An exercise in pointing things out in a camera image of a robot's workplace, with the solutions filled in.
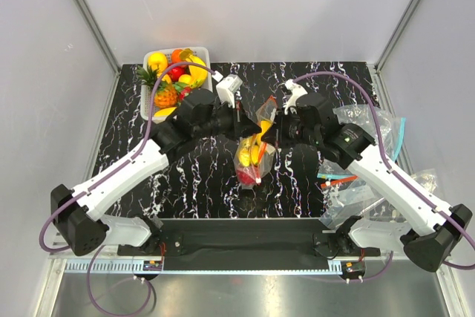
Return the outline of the yellow banana bunch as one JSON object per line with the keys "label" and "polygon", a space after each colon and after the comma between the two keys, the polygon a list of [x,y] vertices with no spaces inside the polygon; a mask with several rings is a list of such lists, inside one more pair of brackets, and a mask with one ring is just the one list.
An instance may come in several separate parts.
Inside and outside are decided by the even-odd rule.
{"label": "yellow banana bunch", "polygon": [[240,142],[240,147],[237,151],[237,159],[239,164],[243,167],[259,166],[264,152],[266,150],[266,143],[260,141],[257,137],[248,137]]}

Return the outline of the clear bag orange zipper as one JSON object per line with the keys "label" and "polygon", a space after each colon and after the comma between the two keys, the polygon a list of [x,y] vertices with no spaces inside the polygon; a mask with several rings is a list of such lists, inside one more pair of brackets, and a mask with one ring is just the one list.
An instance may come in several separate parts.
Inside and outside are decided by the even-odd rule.
{"label": "clear bag orange zipper", "polygon": [[242,189],[252,189],[262,184],[263,178],[270,173],[275,156],[275,147],[265,143],[262,136],[271,128],[278,104],[273,96],[256,111],[259,134],[243,138],[239,142],[234,157],[235,173]]}

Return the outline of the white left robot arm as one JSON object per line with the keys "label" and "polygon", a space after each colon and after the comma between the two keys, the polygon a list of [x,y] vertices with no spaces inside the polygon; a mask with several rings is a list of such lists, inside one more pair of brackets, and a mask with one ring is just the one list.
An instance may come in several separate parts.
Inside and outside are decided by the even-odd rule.
{"label": "white left robot arm", "polygon": [[106,245],[153,254],[160,247],[160,222],[139,215],[107,215],[108,209],[146,178],[193,151],[198,140],[220,134],[239,140],[260,130],[238,104],[220,104],[208,90],[192,91],[113,165],[73,189],[57,186],[50,195],[53,224],[76,256]]}

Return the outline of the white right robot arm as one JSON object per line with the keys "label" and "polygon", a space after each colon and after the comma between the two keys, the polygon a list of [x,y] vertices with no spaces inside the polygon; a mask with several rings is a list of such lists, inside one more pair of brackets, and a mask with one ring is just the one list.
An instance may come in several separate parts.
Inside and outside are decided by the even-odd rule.
{"label": "white right robot arm", "polygon": [[348,218],[337,229],[337,246],[346,255],[361,248],[403,252],[419,268],[436,272],[465,237],[473,217],[431,194],[385,154],[373,136],[354,123],[340,123],[321,95],[304,94],[293,111],[279,109],[262,140],[276,148],[302,144],[362,179],[404,217],[405,223]]}

